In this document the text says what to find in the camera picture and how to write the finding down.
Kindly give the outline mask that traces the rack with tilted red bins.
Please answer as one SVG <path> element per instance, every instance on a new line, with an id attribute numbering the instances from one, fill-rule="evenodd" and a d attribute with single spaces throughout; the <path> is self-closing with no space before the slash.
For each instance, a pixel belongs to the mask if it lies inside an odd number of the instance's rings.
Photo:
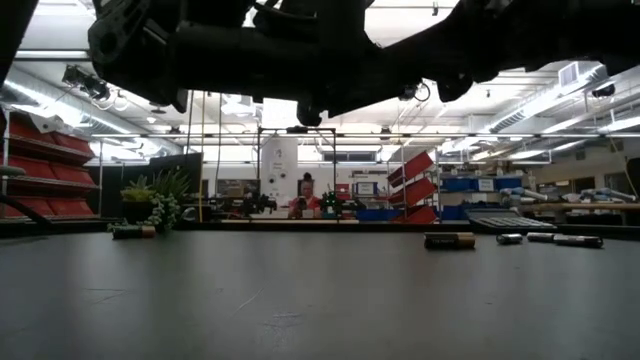
<path id="1" fill-rule="evenodd" d="M 429 204 L 429 199 L 437 191 L 429 177 L 429 169 L 433 165 L 432 158 L 426 152 L 421 152 L 388 175 L 388 205 L 398 211 L 392 222 L 432 224 L 437 220 L 436 212 Z"/>

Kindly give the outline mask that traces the white column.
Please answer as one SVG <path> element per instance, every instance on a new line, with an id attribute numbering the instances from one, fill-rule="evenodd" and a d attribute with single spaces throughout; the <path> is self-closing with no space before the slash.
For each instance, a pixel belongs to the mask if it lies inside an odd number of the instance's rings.
<path id="1" fill-rule="evenodd" d="M 288 206 L 297 196 L 298 142 L 294 138 L 273 137 L 261 147 L 261 193 L 279 207 Z"/>

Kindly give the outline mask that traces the overhead light bar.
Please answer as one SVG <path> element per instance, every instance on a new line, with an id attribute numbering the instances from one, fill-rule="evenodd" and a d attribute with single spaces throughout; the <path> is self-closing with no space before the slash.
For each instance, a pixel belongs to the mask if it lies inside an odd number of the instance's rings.
<path id="1" fill-rule="evenodd" d="M 16 61 L 88 61 L 85 50 L 19 50 Z"/>

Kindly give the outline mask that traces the black copper-top AA battery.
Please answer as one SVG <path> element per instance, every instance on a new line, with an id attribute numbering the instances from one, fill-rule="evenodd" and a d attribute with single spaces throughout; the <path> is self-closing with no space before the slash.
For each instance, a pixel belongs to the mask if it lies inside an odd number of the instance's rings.
<path id="1" fill-rule="evenodd" d="M 470 232 L 463 233 L 424 233 L 424 247 L 429 250 L 467 250 L 474 249 L 476 236 Z"/>
<path id="2" fill-rule="evenodd" d="M 155 235 L 156 229 L 153 226 L 126 225 L 115 226 L 112 229 L 114 240 L 150 239 Z"/>

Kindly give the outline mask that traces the green black device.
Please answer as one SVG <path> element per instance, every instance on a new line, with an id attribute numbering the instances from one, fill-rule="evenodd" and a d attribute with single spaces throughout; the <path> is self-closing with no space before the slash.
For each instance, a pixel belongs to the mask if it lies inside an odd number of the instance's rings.
<path id="1" fill-rule="evenodd" d="M 342 216 L 342 203 L 334 191 L 322 195 L 320 209 L 323 219 L 340 219 Z"/>

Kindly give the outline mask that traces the shelf with red bins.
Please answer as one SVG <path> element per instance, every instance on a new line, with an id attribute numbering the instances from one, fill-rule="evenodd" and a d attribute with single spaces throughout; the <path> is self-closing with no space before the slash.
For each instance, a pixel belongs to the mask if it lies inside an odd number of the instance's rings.
<path id="1" fill-rule="evenodd" d="M 0 219 L 96 219 L 89 142 L 56 116 L 0 110 Z"/>

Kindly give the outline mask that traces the potted green succulent plant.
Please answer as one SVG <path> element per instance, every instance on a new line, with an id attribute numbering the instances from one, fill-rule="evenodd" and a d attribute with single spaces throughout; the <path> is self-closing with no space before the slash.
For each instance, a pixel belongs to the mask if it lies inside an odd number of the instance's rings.
<path id="1" fill-rule="evenodd" d="M 171 230 L 181 214 L 189 181 L 189 174 L 182 169 L 161 170 L 151 181 L 140 175 L 120 191 L 125 222 L 151 226 L 159 233 Z"/>

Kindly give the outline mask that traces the low blue bin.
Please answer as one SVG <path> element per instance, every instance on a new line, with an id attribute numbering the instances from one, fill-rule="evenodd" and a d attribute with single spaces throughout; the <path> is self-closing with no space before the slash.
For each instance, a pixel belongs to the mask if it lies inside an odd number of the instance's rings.
<path id="1" fill-rule="evenodd" d="M 389 222 L 403 214 L 395 209 L 364 209 L 356 212 L 356 219 L 360 222 Z"/>

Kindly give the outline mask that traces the black desk calculator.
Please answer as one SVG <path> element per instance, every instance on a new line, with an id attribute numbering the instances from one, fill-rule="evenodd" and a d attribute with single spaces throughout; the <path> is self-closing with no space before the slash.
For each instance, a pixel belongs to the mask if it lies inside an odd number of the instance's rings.
<path id="1" fill-rule="evenodd" d="M 466 216 L 475 231 L 487 234 L 527 234 L 557 230 L 553 224 L 523 217 L 510 209 L 469 209 Z"/>

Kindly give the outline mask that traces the black aluminium table frame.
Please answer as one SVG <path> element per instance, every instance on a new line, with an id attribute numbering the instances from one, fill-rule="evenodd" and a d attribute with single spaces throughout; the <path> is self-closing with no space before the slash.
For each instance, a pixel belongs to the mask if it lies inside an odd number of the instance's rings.
<path id="1" fill-rule="evenodd" d="M 640 242 L 640 226 L 605 226 L 561 224 L 550 228 L 542 227 L 489 227 L 479 223 L 471 224 L 405 224 L 405 223 L 356 223 L 337 220 L 228 220 L 221 222 L 177 224 L 176 231 L 249 231 L 249 232 L 324 232 L 324 233 L 462 233 L 510 234 L 521 233 L 562 233 L 578 236 L 599 236 L 607 239 Z M 54 234 L 93 233 L 107 230 L 107 223 L 99 220 L 55 221 L 50 225 L 34 222 L 1 221 L 0 239 L 45 236 Z"/>

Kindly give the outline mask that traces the blue storage bins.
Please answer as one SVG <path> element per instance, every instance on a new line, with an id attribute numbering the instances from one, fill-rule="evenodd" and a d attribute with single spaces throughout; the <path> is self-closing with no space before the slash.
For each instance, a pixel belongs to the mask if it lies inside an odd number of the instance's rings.
<path id="1" fill-rule="evenodd" d="M 520 177 L 446 177 L 441 180 L 440 219 L 462 221 L 470 209 L 500 208 L 500 191 L 522 186 Z"/>

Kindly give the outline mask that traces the person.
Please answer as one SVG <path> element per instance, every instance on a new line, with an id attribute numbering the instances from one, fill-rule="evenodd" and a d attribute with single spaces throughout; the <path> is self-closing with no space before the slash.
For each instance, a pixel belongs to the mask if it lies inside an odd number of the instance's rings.
<path id="1" fill-rule="evenodd" d="M 312 211 L 312 217 L 320 219 L 322 217 L 320 198 L 314 194 L 314 179 L 310 173 L 306 172 L 303 175 L 298 190 L 299 196 L 289 204 L 288 217 L 301 219 L 304 217 L 305 211 Z"/>

